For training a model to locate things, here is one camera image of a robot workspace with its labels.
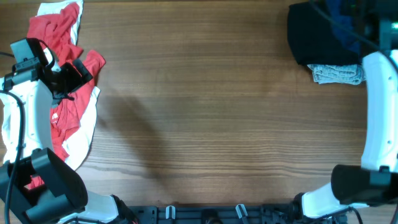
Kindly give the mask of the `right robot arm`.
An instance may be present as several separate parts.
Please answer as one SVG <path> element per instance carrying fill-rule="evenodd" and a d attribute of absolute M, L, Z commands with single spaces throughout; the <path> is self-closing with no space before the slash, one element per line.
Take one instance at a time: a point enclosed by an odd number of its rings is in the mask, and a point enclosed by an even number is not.
<path fill-rule="evenodd" d="M 397 2 L 292 4 L 287 39 L 299 65 L 333 82 L 365 82 L 368 99 L 360 165 L 335 166 L 329 183 L 295 197 L 290 218 L 317 222 L 397 203 Z"/>

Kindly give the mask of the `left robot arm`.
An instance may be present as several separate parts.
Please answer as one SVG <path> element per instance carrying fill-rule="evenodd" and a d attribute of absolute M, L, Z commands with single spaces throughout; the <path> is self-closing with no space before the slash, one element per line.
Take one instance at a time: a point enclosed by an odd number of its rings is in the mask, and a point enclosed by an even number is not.
<path fill-rule="evenodd" d="M 54 153 L 50 110 L 93 77 L 78 59 L 53 71 L 55 60 L 46 58 L 44 48 L 35 38 L 12 43 L 16 63 L 1 79 L 16 150 L 1 167 L 5 220 L 14 215 L 22 223 L 137 223 L 122 200 L 89 192 Z"/>

